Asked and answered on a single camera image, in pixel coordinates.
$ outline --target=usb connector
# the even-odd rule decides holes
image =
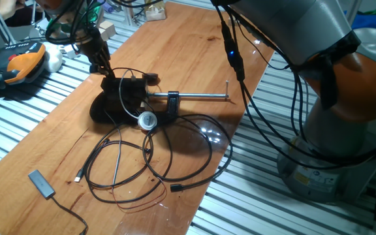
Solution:
[[[75,177],[75,182],[79,183],[82,179],[82,176],[84,175],[84,169],[80,169]]]

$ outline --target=black clamp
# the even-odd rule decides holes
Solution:
[[[168,103],[166,104],[166,113],[177,116],[179,109],[180,109],[180,93],[179,93],[179,91],[169,91],[168,92]]]

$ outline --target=cable plug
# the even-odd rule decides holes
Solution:
[[[172,193],[180,192],[180,191],[183,190],[183,188],[184,188],[184,186],[182,186],[181,184],[170,185],[170,191]]]
[[[76,183],[79,183],[82,179],[82,176],[84,175],[84,169],[81,168],[78,173],[76,174],[76,177],[75,177],[75,182]]]

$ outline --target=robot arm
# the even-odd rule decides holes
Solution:
[[[376,36],[353,31],[337,1],[211,1],[224,7],[256,38],[278,51],[291,69],[316,91],[324,109],[331,108],[347,121],[376,119],[376,50],[372,49]],[[56,32],[49,29],[46,34],[49,42],[76,43],[91,61],[91,73],[114,79],[106,42],[95,23],[87,20],[98,2],[37,0],[37,3],[53,18],[52,25],[69,29],[69,36],[64,39],[52,39],[50,35]],[[369,47],[361,44],[361,37],[369,39]]]
[[[353,31],[337,1],[213,3],[278,50],[319,95],[324,109],[351,122],[376,119],[376,30]]]

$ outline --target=person's hand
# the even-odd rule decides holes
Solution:
[[[0,14],[6,20],[12,17],[17,10],[24,8],[25,0],[0,0]]]

